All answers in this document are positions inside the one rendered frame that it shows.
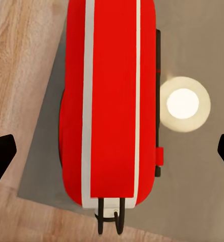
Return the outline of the radio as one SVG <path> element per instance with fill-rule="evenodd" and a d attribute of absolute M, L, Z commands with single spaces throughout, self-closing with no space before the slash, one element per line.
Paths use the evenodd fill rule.
<path fill-rule="evenodd" d="M 67 194 L 123 233 L 160 177 L 161 32 L 153 0 L 69 0 L 58 144 Z"/>

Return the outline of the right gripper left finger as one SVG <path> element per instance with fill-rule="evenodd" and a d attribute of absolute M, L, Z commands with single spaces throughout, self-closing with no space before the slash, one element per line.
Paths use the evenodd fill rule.
<path fill-rule="evenodd" d="M 16 144 L 12 134 L 0 137 L 0 179 L 16 154 Z"/>

